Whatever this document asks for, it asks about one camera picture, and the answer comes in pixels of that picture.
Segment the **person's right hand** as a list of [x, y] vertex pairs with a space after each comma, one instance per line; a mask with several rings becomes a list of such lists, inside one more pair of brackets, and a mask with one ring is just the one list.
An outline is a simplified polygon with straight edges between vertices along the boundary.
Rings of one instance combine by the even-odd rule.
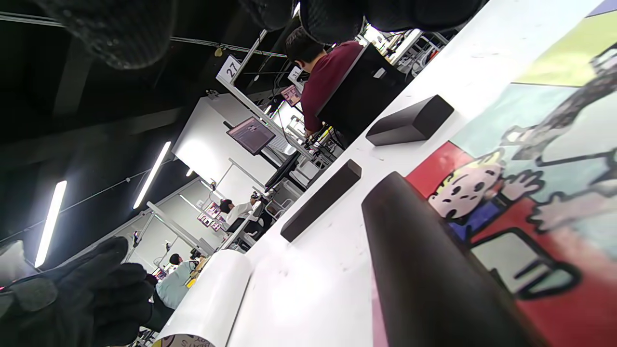
[[[141, 69], [165, 55], [174, 30], [175, 0], [38, 0], [108, 66]], [[266, 31], [282, 29], [299, 7], [300, 26], [324, 44], [355, 38], [364, 24], [383, 32], [439, 32], [473, 18], [483, 0], [243, 0], [241, 5]]]

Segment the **person's left hand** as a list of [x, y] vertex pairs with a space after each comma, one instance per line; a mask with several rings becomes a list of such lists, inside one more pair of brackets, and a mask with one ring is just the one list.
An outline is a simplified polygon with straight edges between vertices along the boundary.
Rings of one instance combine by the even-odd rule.
[[155, 290], [141, 264], [124, 262], [129, 243], [112, 237], [63, 266], [1, 290], [3, 347], [130, 344], [152, 317]]

